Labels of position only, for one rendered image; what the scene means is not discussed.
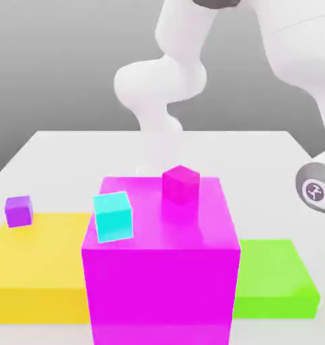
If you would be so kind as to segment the large magenta box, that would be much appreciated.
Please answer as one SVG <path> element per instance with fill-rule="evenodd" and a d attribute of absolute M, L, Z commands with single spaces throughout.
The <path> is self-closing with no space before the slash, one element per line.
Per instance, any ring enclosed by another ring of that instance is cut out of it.
<path fill-rule="evenodd" d="M 241 248 L 219 179 L 203 177 L 190 216 L 159 177 L 106 177 L 125 191 L 131 239 L 81 247 L 94 345 L 229 345 Z"/>

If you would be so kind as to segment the large green box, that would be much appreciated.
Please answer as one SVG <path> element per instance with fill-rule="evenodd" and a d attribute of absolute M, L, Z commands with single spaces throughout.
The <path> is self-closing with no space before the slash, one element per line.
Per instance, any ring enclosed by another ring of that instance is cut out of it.
<path fill-rule="evenodd" d="M 234 319 L 313 319 L 320 294 L 290 239 L 242 239 Z"/>

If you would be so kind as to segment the small cyan cube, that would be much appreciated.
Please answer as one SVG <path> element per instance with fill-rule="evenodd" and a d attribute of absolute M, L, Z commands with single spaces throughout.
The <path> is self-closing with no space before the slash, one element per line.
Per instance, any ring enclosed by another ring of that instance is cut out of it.
<path fill-rule="evenodd" d="M 93 205 L 99 243 L 133 238 L 133 211 L 126 192 L 96 195 Z"/>

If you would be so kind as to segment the small magenta cube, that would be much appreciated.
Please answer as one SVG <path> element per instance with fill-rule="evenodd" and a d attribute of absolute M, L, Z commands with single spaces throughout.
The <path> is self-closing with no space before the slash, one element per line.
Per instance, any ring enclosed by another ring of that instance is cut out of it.
<path fill-rule="evenodd" d="M 162 174 L 162 197 L 178 205 L 198 199 L 200 173 L 182 165 Z"/>

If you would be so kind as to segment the large yellow box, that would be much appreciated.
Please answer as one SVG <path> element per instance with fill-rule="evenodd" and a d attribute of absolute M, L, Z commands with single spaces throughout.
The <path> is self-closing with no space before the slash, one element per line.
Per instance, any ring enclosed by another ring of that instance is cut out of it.
<path fill-rule="evenodd" d="M 37 213 L 0 227 L 0 324 L 87 324 L 81 260 L 88 213 Z"/>

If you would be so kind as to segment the small purple cube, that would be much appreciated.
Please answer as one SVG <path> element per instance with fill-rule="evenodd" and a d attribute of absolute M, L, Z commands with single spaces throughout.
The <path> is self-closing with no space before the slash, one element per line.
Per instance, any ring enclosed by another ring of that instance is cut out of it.
<path fill-rule="evenodd" d="M 5 203 L 5 216 L 10 228 L 31 225 L 33 209 L 30 196 L 8 197 Z"/>

